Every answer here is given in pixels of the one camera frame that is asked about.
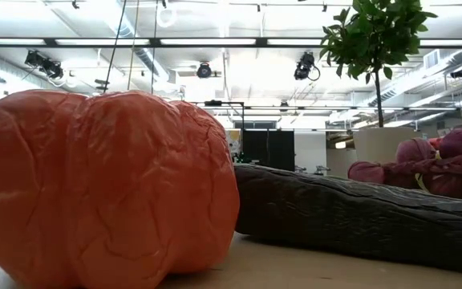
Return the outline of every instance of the wooden floor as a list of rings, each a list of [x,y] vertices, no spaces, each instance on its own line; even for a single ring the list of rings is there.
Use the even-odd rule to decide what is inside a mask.
[[[0,289],[18,288],[0,269]],[[462,289],[462,274],[264,245],[235,234],[224,263],[198,275],[168,278],[160,288]]]

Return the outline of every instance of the white planter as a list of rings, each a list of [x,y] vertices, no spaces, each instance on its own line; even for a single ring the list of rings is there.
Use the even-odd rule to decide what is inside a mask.
[[[413,128],[369,128],[354,132],[358,161],[394,162],[399,143],[413,137],[421,137]]]

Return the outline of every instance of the potted tree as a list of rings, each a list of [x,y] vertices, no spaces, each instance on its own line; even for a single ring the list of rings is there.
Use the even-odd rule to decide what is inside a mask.
[[[338,64],[336,74],[343,73],[358,79],[365,75],[367,83],[374,78],[377,94],[379,127],[384,126],[381,105],[380,71],[391,79],[393,71],[389,65],[400,65],[407,61],[406,55],[418,54],[418,32],[427,31],[424,22],[437,17],[422,11],[420,0],[354,0],[355,13],[349,17],[351,9],[344,9],[334,16],[339,24],[323,27],[325,37],[320,58],[325,57]],[[355,146],[361,161],[393,161],[398,143],[416,136],[410,128],[386,130],[366,130],[355,133]]]

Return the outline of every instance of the orange plastic sculpture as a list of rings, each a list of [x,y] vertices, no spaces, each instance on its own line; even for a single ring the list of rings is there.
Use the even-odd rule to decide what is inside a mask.
[[[184,102],[0,100],[0,266],[30,288],[154,288],[226,255],[238,192],[224,129]]]

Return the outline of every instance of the wrinkled plastic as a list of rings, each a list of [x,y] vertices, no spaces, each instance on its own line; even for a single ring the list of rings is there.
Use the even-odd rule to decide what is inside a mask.
[[[0,100],[0,266],[31,288],[154,288],[220,262],[238,193],[223,128],[142,92]]]

